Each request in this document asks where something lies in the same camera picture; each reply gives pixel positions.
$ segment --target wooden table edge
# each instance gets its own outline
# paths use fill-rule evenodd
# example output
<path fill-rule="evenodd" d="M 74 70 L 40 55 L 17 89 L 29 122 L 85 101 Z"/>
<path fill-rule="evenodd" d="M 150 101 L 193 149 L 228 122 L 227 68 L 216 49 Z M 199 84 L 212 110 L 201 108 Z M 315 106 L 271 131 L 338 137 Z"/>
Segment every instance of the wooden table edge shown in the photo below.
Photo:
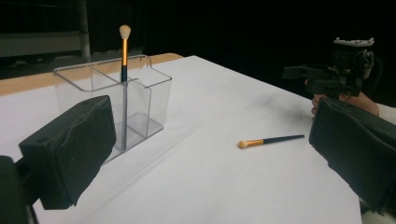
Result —
<path fill-rule="evenodd" d="M 183 56 L 175 53 L 164 53 L 150 56 L 151 64 L 166 63 L 181 58 L 183 58 Z M 0 80 L 0 96 L 43 88 L 53 84 L 54 76 L 51 72 L 25 77 L 3 79 Z"/>

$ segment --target gold ferrule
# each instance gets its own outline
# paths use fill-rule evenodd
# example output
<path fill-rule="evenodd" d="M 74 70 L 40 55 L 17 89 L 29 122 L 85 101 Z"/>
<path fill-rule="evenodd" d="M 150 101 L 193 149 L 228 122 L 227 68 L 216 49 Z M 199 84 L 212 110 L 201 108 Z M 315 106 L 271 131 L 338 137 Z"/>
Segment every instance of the gold ferrule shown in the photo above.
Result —
<path fill-rule="evenodd" d="M 262 139 L 247 141 L 248 147 L 258 146 L 258 145 L 262 145 L 262 144 L 264 144 L 264 141 Z"/>
<path fill-rule="evenodd" d="M 122 39 L 122 65 L 126 65 L 128 60 L 128 39 Z"/>

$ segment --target sleeve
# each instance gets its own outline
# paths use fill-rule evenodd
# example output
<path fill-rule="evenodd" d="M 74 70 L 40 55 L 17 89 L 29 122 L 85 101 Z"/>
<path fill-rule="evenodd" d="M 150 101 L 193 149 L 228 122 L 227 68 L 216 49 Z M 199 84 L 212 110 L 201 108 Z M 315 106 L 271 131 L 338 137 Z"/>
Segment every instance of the sleeve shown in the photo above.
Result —
<path fill-rule="evenodd" d="M 379 117 L 381 119 L 387 120 L 392 124 L 396 125 L 396 107 L 390 107 L 387 105 L 378 105 L 378 110 L 379 110 Z"/>

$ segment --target white table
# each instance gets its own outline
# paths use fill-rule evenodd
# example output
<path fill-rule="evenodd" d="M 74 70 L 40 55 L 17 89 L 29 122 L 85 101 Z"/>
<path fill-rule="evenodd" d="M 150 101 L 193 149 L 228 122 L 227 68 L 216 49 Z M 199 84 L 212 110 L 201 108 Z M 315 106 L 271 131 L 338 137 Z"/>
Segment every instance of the white table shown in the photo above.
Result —
<path fill-rule="evenodd" d="M 308 142 L 309 100 L 196 56 L 153 67 L 173 78 L 164 129 L 106 163 L 76 207 L 37 201 L 41 224 L 361 223 L 358 195 Z M 14 160 L 18 143 L 58 116 L 53 86 L 0 105 L 0 154 Z"/>

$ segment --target transparent container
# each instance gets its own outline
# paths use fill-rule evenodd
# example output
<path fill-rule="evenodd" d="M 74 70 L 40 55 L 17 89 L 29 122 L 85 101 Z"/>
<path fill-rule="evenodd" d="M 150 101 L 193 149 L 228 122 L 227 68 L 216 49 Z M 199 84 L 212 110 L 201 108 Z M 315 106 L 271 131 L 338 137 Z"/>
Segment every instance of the transparent container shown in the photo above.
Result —
<path fill-rule="evenodd" d="M 117 142 L 114 159 L 163 129 L 172 78 L 151 67 L 147 55 L 128 57 L 127 81 L 120 82 L 121 59 L 56 68 L 60 112 L 100 95 L 110 97 Z"/>

